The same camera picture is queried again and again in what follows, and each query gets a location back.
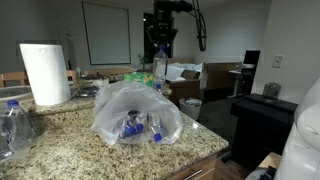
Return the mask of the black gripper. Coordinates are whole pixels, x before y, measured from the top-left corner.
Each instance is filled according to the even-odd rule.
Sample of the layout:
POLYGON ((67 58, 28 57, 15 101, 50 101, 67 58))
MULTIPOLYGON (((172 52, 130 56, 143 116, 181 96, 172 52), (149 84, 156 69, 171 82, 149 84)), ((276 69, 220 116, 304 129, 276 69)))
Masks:
MULTIPOLYGON (((166 45, 171 46, 178 30, 172 27, 173 12, 190 12, 193 5, 185 0, 154 0, 155 29, 160 34, 166 35, 166 45)), ((155 47, 159 46, 159 41, 153 26, 147 28, 147 35, 155 47)))

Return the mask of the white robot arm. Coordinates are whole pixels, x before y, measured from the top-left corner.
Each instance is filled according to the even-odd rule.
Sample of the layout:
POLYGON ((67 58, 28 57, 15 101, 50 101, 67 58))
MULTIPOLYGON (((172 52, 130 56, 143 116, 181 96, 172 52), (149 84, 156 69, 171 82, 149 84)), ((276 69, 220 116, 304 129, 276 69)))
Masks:
POLYGON ((278 79, 298 104, 275 180, 320 180, 320 0, 272 0, 254 89, 278 79))

